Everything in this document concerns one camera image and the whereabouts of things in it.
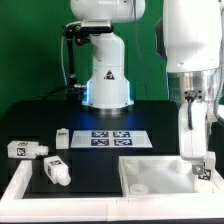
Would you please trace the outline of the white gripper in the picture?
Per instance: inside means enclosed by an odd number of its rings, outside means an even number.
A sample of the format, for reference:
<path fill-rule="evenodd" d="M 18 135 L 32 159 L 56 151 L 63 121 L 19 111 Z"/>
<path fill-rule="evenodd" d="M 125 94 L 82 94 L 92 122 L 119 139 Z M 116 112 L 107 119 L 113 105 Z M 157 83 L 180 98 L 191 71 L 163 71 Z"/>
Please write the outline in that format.
<path fill-rule="evenodd" d="M 205 102 L 194 101 L 191 104 L 192 128 L 188 122 L 188 103 L 183 103 L 178 113 L 179 151 L 184 160 L 192 160 L 192 173 L 202 175 L 204 173 L 204 158 L 207 146 L 207 124 L 213 121 L 213 116 Z"/>

